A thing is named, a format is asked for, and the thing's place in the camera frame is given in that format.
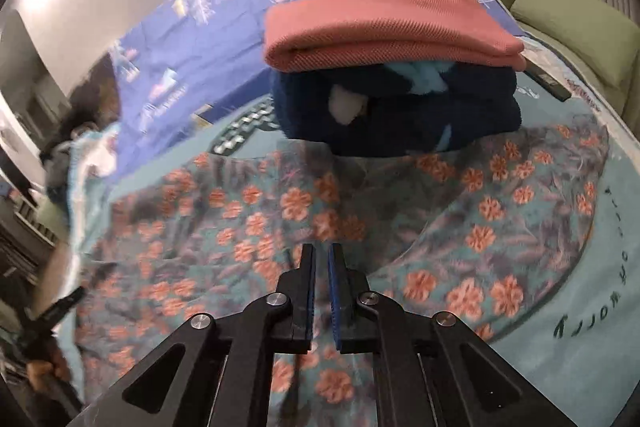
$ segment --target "bed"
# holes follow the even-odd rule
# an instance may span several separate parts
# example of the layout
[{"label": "bed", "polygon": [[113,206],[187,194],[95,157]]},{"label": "bed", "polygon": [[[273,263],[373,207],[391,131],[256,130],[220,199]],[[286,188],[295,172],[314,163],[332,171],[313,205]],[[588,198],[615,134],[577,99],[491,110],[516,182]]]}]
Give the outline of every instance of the bed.
[{"label": "bed", "polygon": [[[317,144],[281,141],[261,84],[257,29],[233,55],[254,68],[251,74],[232,74],[233,85],[216,83],[217,90],[207,86],[218,74],[210,68],[193,83],[182,80],[202,71],[185,68],[204,60],[202,50],[213,42],[203,36],[213,38],[207,31],[214,17],[198,25],[202,14],[188,9],[194,1],[169,0],[120,39],[112,57],[121,122],[84,136],[74,149],[75,271],[118,264],[78,309],[79,351],[65,346],[85,398],[97,397],[188,315],[226,315],[268,292],[295,264],[301,242],[314,241],[322,255],[340,238],[348,263],[364,269],[374,289],[415,312],[453,307],[580,427],[609,425],[640,368],[633,344],[640,325],[630,320],[640,298],[633,223],[640,148],[609,105],[561,57],[525,36],[499,1],[479,0],[522,36],[527,56],[560,78],[572,98],[560,103],[519,73],[518,133],[438,158],[335,158]],[[251,13],[265,7],[242,2],[251,3]],[[248,4],[238,8],[240,17]],[[186,35],[207,44],[193,60],[174,45]],[[204,100],[211,107],[200,117],[214,123],[185,139]],[[496,154],[504,167],[492,163]],[[395,175],[399,169],[405,177]],[[479,179],[473,171],[481,171]],[[373,180],[369,188],[405,183],[404,199],[391,204],[388,194],[362,190],[363,172]],[[426,190],[417,200],[407,190],[416,187]],[[388,204],[380,213],[367,213],[381,198]],[[532,202],[538,206],[529,211]],[[368,232],[376,226],[388,237]],[[300,423],[373,425],[370,367],[364,357],[331,350],[324,297],[320,291],[313,351],[299,362]],[[287,357],[274,367],[275,423],[293,367]]]},{"label": "bed", "polygon": [[[191,114],[215,122],[268,92],[262,18],[291,1],[167,0],[115,43],[122,127],[114,180],[189,136]],[[523,34],[500,1],[479,1]]]}]

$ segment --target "navy blue towel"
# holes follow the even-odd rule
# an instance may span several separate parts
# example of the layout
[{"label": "navy blue towel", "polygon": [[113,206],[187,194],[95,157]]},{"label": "navy blue towel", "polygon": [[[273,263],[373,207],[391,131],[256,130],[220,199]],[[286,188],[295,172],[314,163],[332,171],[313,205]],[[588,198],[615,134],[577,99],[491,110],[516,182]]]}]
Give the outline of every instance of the navy blue towel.
[{"label": "navy blue towel", "polygon": [[[366,95],[341,124],[329,110],[335,85]],[[281,73],[271,92],[278,123],[294,139],[327,143],[344,156],[402,156],[455,150],[522,122],[512,68],[462,62],[408,62]]]}]

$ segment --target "metal screw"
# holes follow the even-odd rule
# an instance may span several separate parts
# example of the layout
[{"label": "metal screw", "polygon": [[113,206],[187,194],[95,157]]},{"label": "metal screw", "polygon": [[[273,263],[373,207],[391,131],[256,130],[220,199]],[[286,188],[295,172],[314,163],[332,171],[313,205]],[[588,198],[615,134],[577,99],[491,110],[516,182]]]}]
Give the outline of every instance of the metal screw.
[{"label": "metal screw", "polygon": [[375,292],[361,293],[359,298],[360,302],[365,306],[373,306],[375,304],[378,304],[378,301],[380,300],[380,297],[378,297],[378,294]]},{"label": "metal screw", "polygon": [[436,315],[436,322],[441,326],[449,328],[456,323],[456,316],[453,313],[440,312]]},{"label": "metal screw", "polygon": [[191,319],[191,327],[196,328],[197,330],[203,330],[204,328],[209,327],[210,324],[211,317],[209,317],[209,315],[205,315],[204,313],[196,315]]},{"label": "metal screw", "polygon": [[287,296],[284,293],[275,292],[267,295],[267,304],[271,306],[282,306],[287,302]]}]

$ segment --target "orange flower pattern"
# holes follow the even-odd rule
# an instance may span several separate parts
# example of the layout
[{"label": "orange flower pattern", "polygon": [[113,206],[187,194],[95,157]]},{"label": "orange flower pattern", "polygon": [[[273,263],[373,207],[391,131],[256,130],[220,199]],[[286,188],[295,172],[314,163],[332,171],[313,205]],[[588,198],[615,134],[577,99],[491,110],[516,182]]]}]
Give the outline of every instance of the orange flower pattern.
[{"label": "orange flower pattern", "polygon": [[542,165],[549,165],[553,163],[554,159],[547,151],[537,151],[533,155],[533,160],[542,163]]},{"label": "orange flower pattern", "polygon": [[596,187],[593,182],[586,182],[584,184],[584,194],[589,200],[593,200],[596,197]]},{"label": "orange flower pattern", "polygon": [[494,155],[489,162],[489,168],[494,174],[494,182],[505,181],[509,177],[507,160],[503,156]]},{"label": "orange flower pattern", "polygon": [[206,313],[207,312],[207,307],[199,302],[196,304],[191,304],[189,306],[187,306],[184,309],[184,320],[187,320],[190,317],[193,317],[193,315],[198,315],[200,313]]},{"label": "orange flower pattern", "polygon": [[249,185],[242,191],[242,200],[246,204],[255,204],[260,201],[262,191],[255,185]]},{"label": "orange flower pattern", "polygon": [[194,159],[193,163],[196,167],[200,169],[204,169],[209,165],[209,153],[203,152],[198,154]]},{"label": "orange flower pattern", "polygon": [[261,212],[256,212],[246,218],[246,235],[262,235],[266,219]]},{"label": "orange flower pattern", "polygon": [[508,275],[501,281],[496,281],[489,292],[494,298],[494,313],[514,317],[524,299],[522,288],[513,275]]},{"label": "orange flower pattern", "polygon": [[351,377],[345,371],[325,369],[320,372],[320,379],[316,383],[316,393],[328,403],[340,403],[353,398]]},{"label": "orange flower pattern", "polygon": [[433,166],[433,169],[431,169],[431,176],[440,183],[444,183],[449,178],[455,176],[455,174],[456,170],[447,162],[437,162],[436,165]]},{"label": "orange flower pattern", "polygon": [[571,131],[569,131],[569,128],[567,126],[557,125],[556,129],[558,129],[558,132],[567,140],[571,138]]},{"label": "orange flower pattern", "polygon": [[578,212],[585,214],[586,216],[591,216],[591,214],[593,214],[593,204],[584,194],[578,194],[575,201],[578,204]]},{"label": "orange flower pattern", "polygon": [[468,192],[476,192],[476,190],[480,190],[484,185],[484,173],[480,169],[469,167],[462,174],[462,182],[466,185]]},{"label": "orange flower pattern", "polygon": [[513,169],[513,175],[516,178],[525,180],[533,174],[534,170],[536,170],[536,168],[534,167],[533,162],[531,160],[527,160],[526,162],[517,165],[516,168]]},{"label": "orange flower pattern", "polygon": [[236,232],[234,229],[230,229],[230,228],[223,229],[223,230],[220,230],[216,235],[216,241],[221,247],[226,247],[226,245],[228,245],[231,242],[231,240],[234,238],[235,235],[236,235]]},{"label": "orange flower pattern", "polygon": [[340,217],[334,209],[314,216],[314,235],[318,241],[334,241],[338,239]]},{"label": "orange flower pattern", "polygon": [[358,219],[358,216],[347,216],[342,222],[342,235],[349,241],[363,241],[365,235],[364,221]]},{"label": "orange flower pattern", "polygon": [[242,205],[240,201],[229,201],[225,205],[225,211],[222,213],[222,217],[225,219],[236,219],[242,212]]},{"label": "orange flower pattern", "polygon": [[276,289],[278,278],[282,273],[282,267],[275,261],[256,261],[254,272],[262,276],[267,283],[267,289],[272,292]]},{"label": "orange flower pattern", "polygon": [[162,302],[169,295],[169,283],[167,281],[162,281],[157,284],[151,286],[151,291],[149,292],[149,298],[154,301]]},{"label": "orange flower pattern", "polygon": [[423,154],[422,156],[418,156],[415,164],[421,171],[431,174],[436,163],[438,163],[437,154]]},{"label": "orange flower pattern", "polygon": [[527,204],[533,199],[533,196],[535,196],[535,193],[529,185],[518,187],[513,191],[513,201],[517,204]]},{"label": "orange flower pattern", "polygon": [[456,286],[447,293],[447,310],[461,319],[466,315],[469,320],[475,322],[482,316],[480,307],[482,301],[484,301],[482,288],[476,286],[473,279],[465,279],[460,286]]},{"label": "orange flower pattern", "polygon": [[478,326],[474,331],[476,332],[476,335],[484,341],[488,341],[492,336],[494,336],[494,330],[491,329],[491,324]]},{"label": "orange flower pattern", "polygon": [[465,242],[469,248],[473,248],[478,253],[483,252],[495,241],[495,232],[491,227],[481,227],[474,225],[471,232],[466,236]]},{"label": "orange flower pattern", "polygon": [[222,208],[225,206],[226,194],[222,188],[214,188],[209,194],[209,206],[211,208]]},{"label": "orange flower pattern", "polygon": [[504,156],[508,160],[519,160],[522,158],[522,154],[520,154],[518,146],[511,140],[507,140],[504,143]]},{"label": "orange flower pattern", "polygon": [[270,233],[264,234],[258,241],[257,250],[258,258],[260,259],[268,259],[273,256],[273,235]]},{"label": "orange flower pattern", "polygon": [[494,198],[487,196],[478,205],[478,210],[482,217],[487,221],[496,221],[504,217],[504,210],[500,205],[500,201],[494,200]]},{"label": "orange flower pattern", "polygon": [[162,304],[162,314],[167,317],[174,317],[182,311],[184,302],[181,299],[171,297]]},{"label": "orange flower pattern", "polygon": [[412,301],[426,301],[438,285],[438,280],[427,270],[408,273],[402,293]]},{"label": "orange flower pattern", "polygon": [[284,393],[291,386],[293,366],[284,360],[276,360],[271,370],[271,392]]},{"label": "orange flower pattern", "polygon": [[255,247],[249,239],[238,243],[234,247],[234,259],[239,263],[248,263],[252,260]]},{"label": "orange flower pattern", "polygon": [[172,290],[177,296],[191,297],[195,287],[196,282],[193,279],[182,279],[181,281],[174,283]]},{"label": "orange flower pattern", "polygon": [[588,138],[582,138],[580,140],[580,145],[583,145],[585,147],[597,147],[598,145],[600,145],[600,139],[598,138],[597,134],[592,132]]},{"label": "orange flower pattern", "polygon": [[[342,241],[348,266],[365,267],[381,295],[419,314],[447,309],[495,338],[575,265],[593,222],[607,136],[594,125],[564,131],[529,128],[460,153],[376,160],[327,161],[308,142],[257,160],[207,153],[118,200],[112,228],[83,261],[116,264],[78,308],[77,342],[104,354],[83,355],[94,367],[88,399],[191,316],[237,313],[274,291],[307,242],[325,255]],[[540,227],[559,222],[555,212],[570,216],[560,261],[549,248],[558,227]],[[324,291],[324,270],[317,277]],[[324,303],[316,309],[311,351],[277,359],[273,392],[286,393],[299,368],[303,393],[361,407],[356,382],[370,377],[329,341],[329,315]]]},{"label": "orange flower pattern", "polygon": [[318,178],[314,182],[314,185],[318,192],[318,197],[324,201],[324,203],[337,203],[340,201],[338,187],[332,172],[327,172],[322,178]]},{"label": "orange flower pattern", "polygon": [[292,221],[302,221],[309,215],[308,207],[311,204],[311,194],[297,187],[290,188],[280,198],[282,217]]}]

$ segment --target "folded clothes stack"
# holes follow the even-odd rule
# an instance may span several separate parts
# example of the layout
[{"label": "folded clothes stack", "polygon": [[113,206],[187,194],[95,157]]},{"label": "folded clothes stack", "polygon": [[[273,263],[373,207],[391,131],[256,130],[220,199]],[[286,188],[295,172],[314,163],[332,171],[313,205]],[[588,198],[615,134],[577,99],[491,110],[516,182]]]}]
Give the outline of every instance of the folded clothes stack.
[{"label": "folded clothes stack", "polygon": [[516,130],[523,48],[476,0],[299,0],[265,22],[284,134],[338,155],[454,150]]}]

